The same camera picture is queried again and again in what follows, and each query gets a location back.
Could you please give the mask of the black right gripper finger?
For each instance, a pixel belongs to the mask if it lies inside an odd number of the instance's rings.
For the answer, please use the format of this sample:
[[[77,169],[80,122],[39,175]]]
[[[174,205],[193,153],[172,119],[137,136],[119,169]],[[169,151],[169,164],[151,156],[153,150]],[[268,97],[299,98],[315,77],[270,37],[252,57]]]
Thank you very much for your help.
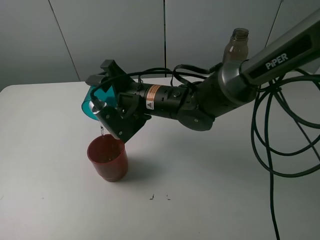
[[[85,83],[88,86],[91,87],[97,87],[98,85],[100,85],[101,83],[107,81],[109,79],[109,74],[107,72],[101,72],[98,74],[93,74],[90,75],[86,80]],[[107,92],[112,86],[112,82],[108,82],[106,84],[104,84],[100,89],[104,92]]]

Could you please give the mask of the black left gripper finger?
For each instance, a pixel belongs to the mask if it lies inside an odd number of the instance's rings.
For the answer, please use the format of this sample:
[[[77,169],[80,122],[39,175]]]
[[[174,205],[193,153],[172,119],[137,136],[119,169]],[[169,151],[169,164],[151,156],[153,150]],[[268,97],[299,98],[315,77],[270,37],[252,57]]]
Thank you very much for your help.
[[[113,89],[114,94],[137,92],[137,83],[117,65],[115,60],[105,60],[100,68],[105,73],[105,80],[101,83],[112,79],[101,87],[105,93],[109,88]]]

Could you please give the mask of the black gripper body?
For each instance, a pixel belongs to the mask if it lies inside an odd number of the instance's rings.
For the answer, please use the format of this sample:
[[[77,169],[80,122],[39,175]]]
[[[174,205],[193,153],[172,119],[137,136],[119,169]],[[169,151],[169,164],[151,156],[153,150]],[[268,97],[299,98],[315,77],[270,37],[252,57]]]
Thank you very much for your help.
[[[140,89],[138,86],[137,83],[131,83],[118,93],[119,112],[128,113],[130,107],[137,102],[140,112],[168,119],[200,113],[193,90],[184,84],[168,86],[144,83]]]

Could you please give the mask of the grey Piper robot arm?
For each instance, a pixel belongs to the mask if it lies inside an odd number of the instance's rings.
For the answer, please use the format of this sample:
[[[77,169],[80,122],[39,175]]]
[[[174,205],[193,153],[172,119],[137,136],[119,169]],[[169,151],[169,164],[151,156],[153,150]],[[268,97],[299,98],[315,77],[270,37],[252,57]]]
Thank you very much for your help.
[[[215,118],[251,102],[261,85],[320,56],[320,13],[315,11],[246,61],[210,69],[178,65],[151,68],[145,75],[171,75],[179,86],[148,84],[142,73],[126,73],[114,60],[91,75],[82,111],[122,136],[135,133],[151,116],[179,121],[189,129],[209,130]]]

